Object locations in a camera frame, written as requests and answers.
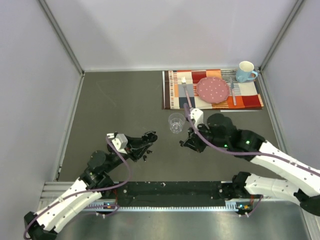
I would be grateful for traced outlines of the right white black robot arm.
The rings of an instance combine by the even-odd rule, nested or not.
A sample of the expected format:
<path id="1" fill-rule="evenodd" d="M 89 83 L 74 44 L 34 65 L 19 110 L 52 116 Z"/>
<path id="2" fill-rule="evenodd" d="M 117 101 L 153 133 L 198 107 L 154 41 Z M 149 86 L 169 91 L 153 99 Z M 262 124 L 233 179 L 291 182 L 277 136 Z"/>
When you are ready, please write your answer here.
<path id="1" fill-rule="evenodd" d="M 221 153 L 244 159 L 264 167 L 282 179 L 261 177 L 249 172 L 236 174 L 229 185 L 229 193 L 220 191 L 226 199 L 248 195 L 268 196 L 292 202 L 308 213 L 320 214 L 320 171 L 282 152 L 261 135 L 237 129 L 229 117 L 221 113 L 211 115 L 204 124 L 204 113 L 198 108 L 185 110 L 190 123 L 188 139 L 181 146 L 198 153 L 210 147 Z"/>

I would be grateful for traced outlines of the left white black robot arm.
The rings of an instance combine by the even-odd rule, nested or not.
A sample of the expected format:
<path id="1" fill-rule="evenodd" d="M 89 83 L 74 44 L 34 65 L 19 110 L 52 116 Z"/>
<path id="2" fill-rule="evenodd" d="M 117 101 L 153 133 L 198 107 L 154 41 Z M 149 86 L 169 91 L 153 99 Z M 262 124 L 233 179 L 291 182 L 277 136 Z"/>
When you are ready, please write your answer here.
<path id="1" fill-rule="evenodd" d="M 83 209 L 101 198 L 109 198 L 114 189 L 127 182 L 115 184 L 109 172 L 124 164 L 130 168 L 127 160 L 137 162 L 143 158 L 149 148 L 157 141 L 155 131 L 148 131 L 141 137 L 130 137 L 123 133 L 106 135 L 107 151 L 94 151 L 83 173 L 53 202 L 37 212 L 28 212 L 24 216 L 25 240 L 54 240 L 59 232 Z"/>

